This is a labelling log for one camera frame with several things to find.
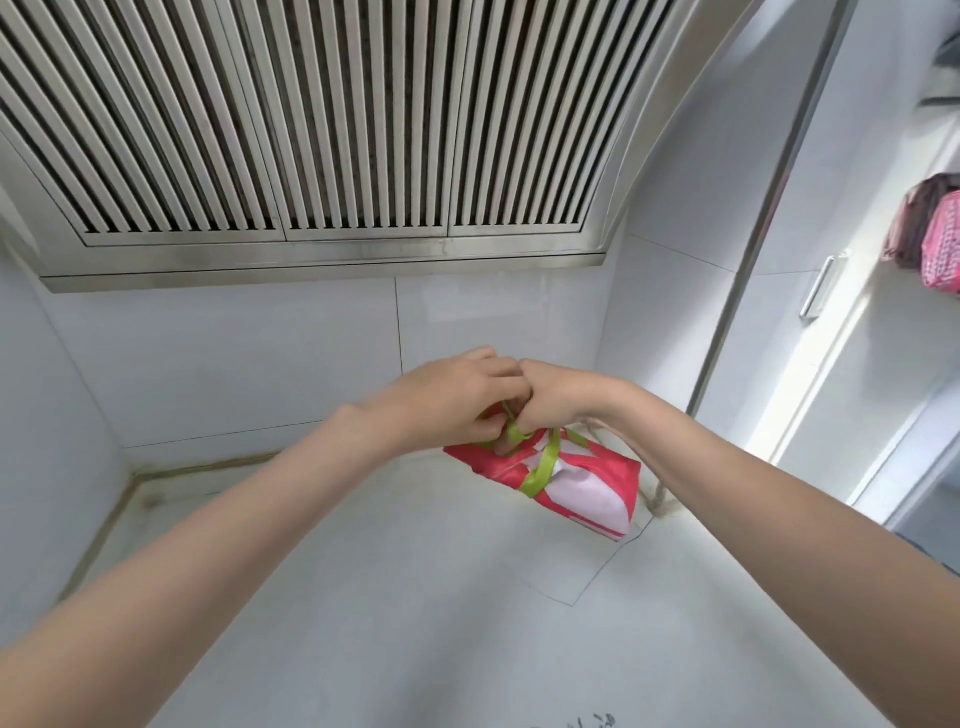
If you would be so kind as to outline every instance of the hand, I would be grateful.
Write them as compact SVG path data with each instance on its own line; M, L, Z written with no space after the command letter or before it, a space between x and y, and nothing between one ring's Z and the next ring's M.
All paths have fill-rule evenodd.
M515 402L520 411L516 426L524 434L543 427L563 427L583 420L600 419L612 382L608 376L579 369L567 369L534 359L523 359L520 370L530 383L533 395L529 401ZM516 447L506 433L497 442L495 451L505 454Z
M387 428L396 454L403 454L496 440L507 416L478 418L500 401L529 397L516 360L482 347L424 364L359 406Z

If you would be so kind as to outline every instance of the metal handle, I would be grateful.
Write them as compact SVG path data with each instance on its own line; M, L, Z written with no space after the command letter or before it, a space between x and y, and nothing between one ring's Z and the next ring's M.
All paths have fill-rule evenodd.
M827 299L830 291L833 290L833 284L840 277L840 273L847 262L845 255L831 255L824 261L824 267L817 274L817 279L813 281L813 287L806 296L804 305L800 307L800 318L802 321L816 321L820 314L824 312L827 306Z

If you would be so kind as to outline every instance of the forearm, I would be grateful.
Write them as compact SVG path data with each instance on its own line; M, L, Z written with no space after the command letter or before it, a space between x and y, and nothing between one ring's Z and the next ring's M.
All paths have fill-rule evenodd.
M0 656L0 722L146 725L303 536L393 454L370 424L341 410L52 612Z
M606 380L595 415L833 662L902 726L960 715L960 580L675 407Z

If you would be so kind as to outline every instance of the wrist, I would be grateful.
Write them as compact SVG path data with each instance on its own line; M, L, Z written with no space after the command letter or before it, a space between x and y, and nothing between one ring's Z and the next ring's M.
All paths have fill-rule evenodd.
M324 424L349 433L352 440L362 444L367 456L379 463L404 454L399 418L390 417L382 407L365 403L341 404Z
M627 379L593 374L588 391L587 416L600 422L616 420L639 387Z

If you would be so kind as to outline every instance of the pink bag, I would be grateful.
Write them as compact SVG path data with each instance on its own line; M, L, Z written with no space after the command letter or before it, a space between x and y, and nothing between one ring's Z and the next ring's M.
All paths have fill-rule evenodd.
M630 532L640 464L576 432L542 429L503 456L490 443L444 452L608 538L618 541Z
M960 291L960 192L940 201L927 228L920 273L927 288Z

